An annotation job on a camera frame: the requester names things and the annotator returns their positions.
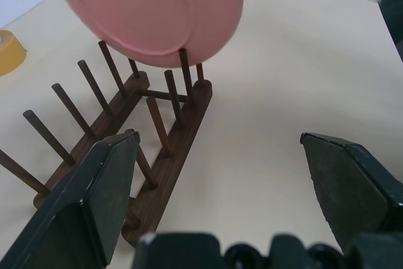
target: wooden peg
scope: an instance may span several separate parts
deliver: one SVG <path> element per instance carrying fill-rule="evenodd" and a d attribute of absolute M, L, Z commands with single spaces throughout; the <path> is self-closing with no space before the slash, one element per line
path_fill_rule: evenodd
<path fill-rule="evenodd" d="M 112 73 L 113 78 L 115 79 L 116 84 L 118 85 L 119 91 L 124 98 L 128 96 L 125 86 L 123 85 L 122 79 L 119 76 L 119 72 L 116 68 L 116 65 L 112 59 L 111 53 L 109 52 L 108 46 L 104 40 L 98 42 L 98 45 L 102 51 L 103 57 L 108 64 L 109 70 Z"/>
<path fill-rule="evenodd" d="M 74 158 L 67 152 L 67 150 L 64 149 L 62 144 L 58 142 L 58 140 L 52 135 L 49 129 L 46 128 L 42 121 L 39 120 L 33 111 L 27 110 L 23 113 L 23 116 L 69 166 L 72 166 L 76 163 Z"/>
<path fill-rule="evenodd" d="M 171 101 L 171 95 L 162 91 L 153 91 L 151 89 L 138 89 L 136 92 L 143 97 L 154 97 L 155 99 L 169 100 Z M 186 102 L 187 96 L 183 94 L 178 95 L 179 102 Z"/>
<path fill-rule="evenodd" d="M 186 86 L 186 93 L 188 94 L 188 100 L 190 104 L 193 104 L 193 85 L 191 83 L 188 53 L 186 52 L 186 49 L 179 50 L 179 57 L 181 59 L 184 85 Z"/>
<path fill-rule="evenodd" d="M 60 100 L 63 102 L 64 106 L 67 108 L 67 110 L 71 113 L 73 118 L 77 121 L 77 123 L 80 125 L 82 130 L 87 134 L 89 138 L 94 138 L 95 134 L 91 127 L 87 124 L 85 119 L 82 117 L 80 114 L 79 110 L 77 107 L 73 104 L 69 96 L 66 94 L 64 89 L 59 83 L 55 83 L 52 85 L 53 90 L 55 91 L 56 95 L 60 98 Z"/>
<path fill-rule="evenodd" d="M 149 166 L 149 163 L 147 162 L 147 159 L 145 158 L 145 155 L 143 153 L 143 150 L 141 149 L 140 146 L 137 148 L 137 164 L 140 167 L 141 172 L 145 176 L 145 179 L 147 180 L 148 184 L 152 189 L 156 189 L 158 187 L 158 182 L 152 175 L 151 168 Z"/>
<path fill-rule="evenodd" d="M 42 183 L 40 183 L 33 175 L 27 170 L 22 168 L 17 162 L 11 159 L 7 154 L 0 150 L 0 164 L 4 166 L 10 173 L 19 178 L 22 182 L 34 189 L 37 193 L 46 197 L 50 190 Z"/>
<path fill-rule="evenodd" d="M 164 152 L 167 155 L 170 155 L 172 151 L 169 146 L 168 136 L 165 131 L 164 122 L 162 121 L 161 113 L 159 112 L 156 99 L 154 97 L 148 97 L 147 105 L 150 110 L 152 121 L 154 122 L 154 125 L 156 127 L 159 140 L 161 141 L 162 147 L 164 148 Z"/>
<path fill-rule="evenodd" d="M 204 75 L 203 75 L 203 64 L 197 64 L 196 65 L 196 70 L 197 70 L 197 79 L 203 83 L 204 81 Z"/>
<path fill-rule="evenodd" d="M 139 73 L 139 70 L 137 69 L 136 61 L 128 58 L 128 63 L 130 63 L 130 67 L 132 68 L 134 78 L 139 78 L 140 73 Z"/>
<path fill-rule="evenodd" d="M 85 62 L 85 60 L 80 60 L 78 62 L 78 66 L 80 67 L 80 70 L 84 74 L 84 77 L 87 79 L 87 82 L 91 87 L 91 89 L 93 90 L 95 97 L 98 99 L 98 102 L 102 106 L 102 109 L 105 111 L 105 113 L 112 116 L 113 115 L 112 110 L 109 107 L 108 102 L 106 102 L 105 97 L 103 96 L 98 84 L 94 79 L 94 76 L 91 74 L 87 62 Z"/>
<path fill-rule="evenodd" d="M 179 127 L 184 127 L 184 120 L 181 111 L 181 105 L 179 103 L 178 92 L 176 91 L 175 79 L 172 71 L 169 69 L 164 72 L 166 84 L 168 86 L 169 94 L 171 95 L 172 107 L 174 108 L 174 113 L 176 121 Z"/>

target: masking tape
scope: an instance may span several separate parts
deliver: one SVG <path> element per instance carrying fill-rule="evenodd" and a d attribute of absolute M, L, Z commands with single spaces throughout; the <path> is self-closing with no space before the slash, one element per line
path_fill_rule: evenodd
<path fill-rule="evenodd" d="M 0 30 L 0 76 L 15 70 L 26 57 L 26 50 L 10 31 Z"/>

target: wooden dish rack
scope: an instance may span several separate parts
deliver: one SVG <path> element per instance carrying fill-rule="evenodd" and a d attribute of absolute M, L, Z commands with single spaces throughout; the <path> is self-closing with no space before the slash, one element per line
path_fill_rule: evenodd
<path fill-rule="evenodd" d="M 105 41 L 100 41 L 98 44 L 118 86 L 118 93 L 107 103 L 87 63 L 84 60 L 78 62 L 78 66 L 103 109 L 91 126 L 87 124 L 79 113 L 62 86 L 59 83 L 52 85 L 52 89 L 84 131 L 83 137 L 71 152 L 64 149 L 32 110 L 27 110 L 23 113 L 28 122 L 63 159 L 62 164 L 54 171 L 46 184 L 40 183 L 1 150 L 0 164 L 37 192 L 33 199 L 33 204 L 36 208 L 39 208 L 52 188 L 68 172 L 80 164 L 93 144 L 105 137 L 115 135 L 140 99 L 147 97 L 147 105 L 162 148 L 151 168 L 141 147 L 137 152 L 137 163 L 145 176 L 145 181 L 137 197 L 130 197 L 126 220 L 122 227 L 122 236 L 132 246 L 135 246 L 141 235 L 157 229 L 212 98 L 212 84 L 204 79 L 202 64 L 197 64 L 198 80 L 192 85 L 188 56 L 185 49 L 181 49 L 178 56 L 181 59 L 187 96 L 180 95 L 176 91 L 172 70 L 164 72 L 168 93 L 149 90 L 150 82 L 147 74 L 144 71 L 139 71 L 135 61 L 132 59 L 128 61 L 133 74 L 123 83 Z M 172 103 L 176 121 L 169 134 L 165 131 L 156 99 L 168 100 Z"/>

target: pink plate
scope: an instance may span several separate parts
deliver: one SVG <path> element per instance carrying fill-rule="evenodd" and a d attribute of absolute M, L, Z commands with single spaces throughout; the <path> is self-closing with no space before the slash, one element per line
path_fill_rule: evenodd
<path fill-rule="evenodd" d="M 144 64 L 178 67 L 216 54 L 235 32 L 243 0 L 67 0 L 100 39 Z"/>

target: table surface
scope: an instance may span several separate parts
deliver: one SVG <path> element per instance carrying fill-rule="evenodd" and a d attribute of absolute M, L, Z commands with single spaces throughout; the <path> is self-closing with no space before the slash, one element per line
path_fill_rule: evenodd
<path fill-rule="evenodd" d="M 60 83 L 91 123 L 100 106 L 76 62 L 85 59 L 106 99 L 117 87 L 98 39 L 64 0 L 49 0 L 8 27 L 28 50 L 0 77 L 0 148 L 45 182 L 61 160 L 22 117 L 32 109 L 69 151 L 82 130 L 51 89 Z M 122 78 L 124 56 L 112 52 Z M 336 245 L 319 204 L 302 132 L 363 144 L 403 180 L 403 64 L 369 0 L 245 0 L 231 41 L 205 64 L 213 98 L 158 231 L 206 231 L 224 250 L 247 241 L 262 253 L 278 232 L 305 244 Z M 151 89 L 166 91 L 163 70 L 139 64 Z M 178 90 L 184 93 L 179 70 Z M 159 101 L 166 128 L 171 104 Z M 122 130 L 142 134 L 149 162 L 160 148 L 145 100 Z M 143 178 L 136 167 L 132 195 Z M 35 193 L 0 169 L 0 256 L 35 212 Z M 109 268 L 129 268 L 134 250 L 119 239 Z"/>

